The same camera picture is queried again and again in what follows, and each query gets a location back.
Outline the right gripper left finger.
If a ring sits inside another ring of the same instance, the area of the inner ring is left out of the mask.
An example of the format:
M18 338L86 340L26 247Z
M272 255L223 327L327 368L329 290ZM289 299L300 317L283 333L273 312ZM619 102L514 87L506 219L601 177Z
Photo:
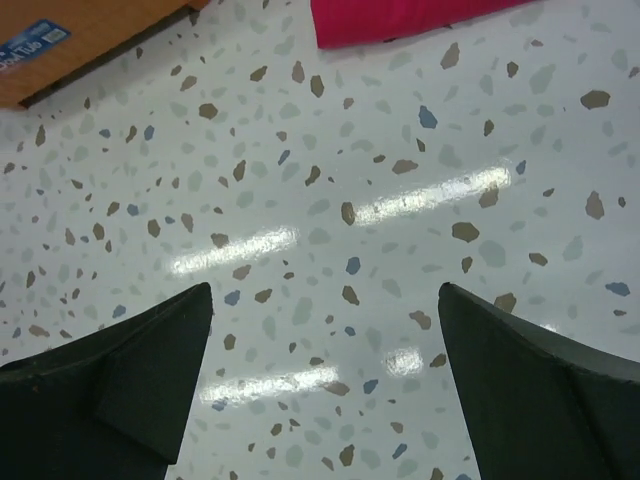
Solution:
M1 368L4 479L162 479L213 317L208 283Z

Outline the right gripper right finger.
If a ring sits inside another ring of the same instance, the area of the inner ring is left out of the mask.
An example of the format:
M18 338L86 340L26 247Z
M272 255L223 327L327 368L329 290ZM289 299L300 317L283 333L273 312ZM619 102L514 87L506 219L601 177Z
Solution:
M638 478L638 363L452 283L438 313L482 478Z

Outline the pink t shirt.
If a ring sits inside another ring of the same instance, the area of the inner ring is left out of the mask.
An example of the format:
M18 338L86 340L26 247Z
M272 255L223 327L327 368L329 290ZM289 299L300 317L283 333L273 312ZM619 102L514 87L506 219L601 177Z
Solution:
M320 49L419 35L523 5L524 0L311 0Z

